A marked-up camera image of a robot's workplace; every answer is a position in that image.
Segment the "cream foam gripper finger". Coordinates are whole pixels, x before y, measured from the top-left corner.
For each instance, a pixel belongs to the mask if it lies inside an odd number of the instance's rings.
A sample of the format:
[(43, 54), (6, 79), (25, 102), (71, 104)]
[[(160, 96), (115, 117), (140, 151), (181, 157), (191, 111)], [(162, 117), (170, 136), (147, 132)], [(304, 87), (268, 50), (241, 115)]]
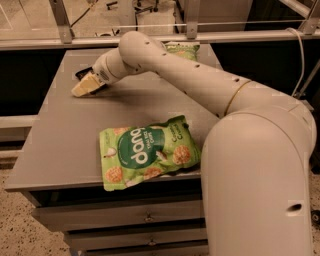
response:
[(102, 82), (98, 76), (92, 72), (80, 73), (77, 74), (76, 77), (79, 79), (79, 81), (71, 90), (71, 93), (75, 97), (82, 97), (91, 94), (105, 85), (105, 83)]

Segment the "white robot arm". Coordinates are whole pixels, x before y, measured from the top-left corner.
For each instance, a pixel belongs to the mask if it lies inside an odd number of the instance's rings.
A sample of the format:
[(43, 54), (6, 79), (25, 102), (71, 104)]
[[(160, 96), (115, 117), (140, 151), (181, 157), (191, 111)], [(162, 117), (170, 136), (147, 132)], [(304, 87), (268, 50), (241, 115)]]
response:
[(72, 90), (79, 97), (151, 71), (220, 120), (202, 151), (210, 256), (314, 256), (309, 159), (317, 129), (299, 100), (166, 51), (131, 31)]

